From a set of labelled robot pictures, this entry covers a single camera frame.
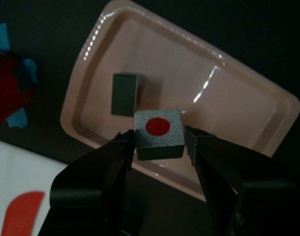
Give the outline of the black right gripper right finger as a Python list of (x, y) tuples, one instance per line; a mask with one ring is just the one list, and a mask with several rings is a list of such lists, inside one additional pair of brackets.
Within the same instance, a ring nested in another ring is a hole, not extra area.
[(215, 236), (300, 236), (300, 178), (259, 152), (190, 126), (184, 145)]

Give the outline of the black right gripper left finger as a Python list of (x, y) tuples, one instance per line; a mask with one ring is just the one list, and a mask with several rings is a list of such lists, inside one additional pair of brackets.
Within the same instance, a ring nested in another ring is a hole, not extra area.
[(37, 236), (119, 236), (126, 172), (134, 157), (127, 131), (76, 159), (56, 175)]

